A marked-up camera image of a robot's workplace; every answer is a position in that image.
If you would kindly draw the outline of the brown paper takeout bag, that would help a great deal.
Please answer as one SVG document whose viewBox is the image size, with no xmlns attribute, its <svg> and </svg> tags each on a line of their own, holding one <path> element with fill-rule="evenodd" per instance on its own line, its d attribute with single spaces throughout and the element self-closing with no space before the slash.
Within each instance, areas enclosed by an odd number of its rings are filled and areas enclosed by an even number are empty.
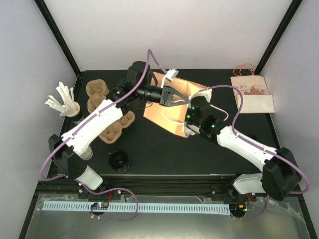
<svg viewBox="0 0 319 239">
<path fill-rule="evenodd" d="M 176 89 L 188 99 L 204 96 L 206 100 L 210 101 L 212 97 L 212 90 L 207 86 L 177 77 L 172 82 L 165 81 L 164 85 Z M 173 107 L 165 107 L 158 103 L 147 104 L 144 117 L 177 136 L 187 138 L 190 135 L 195 135 L 184 125 L 188 107 L 190 107 L 189 104 Z"/>
</svg>

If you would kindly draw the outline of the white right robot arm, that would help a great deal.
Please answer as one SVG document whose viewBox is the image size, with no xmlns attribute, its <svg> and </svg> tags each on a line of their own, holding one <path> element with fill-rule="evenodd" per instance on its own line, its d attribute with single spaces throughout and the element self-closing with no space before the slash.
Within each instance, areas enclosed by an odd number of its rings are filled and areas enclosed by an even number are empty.
<svg viewBox="0 0 319 239">
<path fill-rule="evenodd" d="M 241 174 L 227 187 L 227 196 L 233 201 L 249 193 L 266 193 L 281 201 L 292 193 L 302 179 L 289 149 L 268 147 L 235 132 L 231 125 L 214 117 L 211 104 L 204 96 L 191 99 L 185 125 L 208 141 L 237 153 L 260 170 L 259 173 Z"/>
</svg>

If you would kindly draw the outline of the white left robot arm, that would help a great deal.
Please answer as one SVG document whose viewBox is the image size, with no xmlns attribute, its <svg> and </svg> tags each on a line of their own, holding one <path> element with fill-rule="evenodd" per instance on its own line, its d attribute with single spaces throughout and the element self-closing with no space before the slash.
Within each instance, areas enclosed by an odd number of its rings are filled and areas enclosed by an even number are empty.
<svg viewBox="0 0 319 239">
<path fill-rule="evenodd" d="M 49 139 L 49 159 L 61 170 L 62 177 L 82 183 L 96 199 L 103 198 L 107 186 L 103 178 L 88 164 L 92 156 L 91 142 L 114 122 L 120 120 L 140 99 L 164 107 L 186 105 L 189 98 L 170 86 L 151 85 L 153 71 L 143 61 L 129 67 L 125 79 L 112 89 L 100 105 L 82 122 L 62 136 Z"/>
</svg>

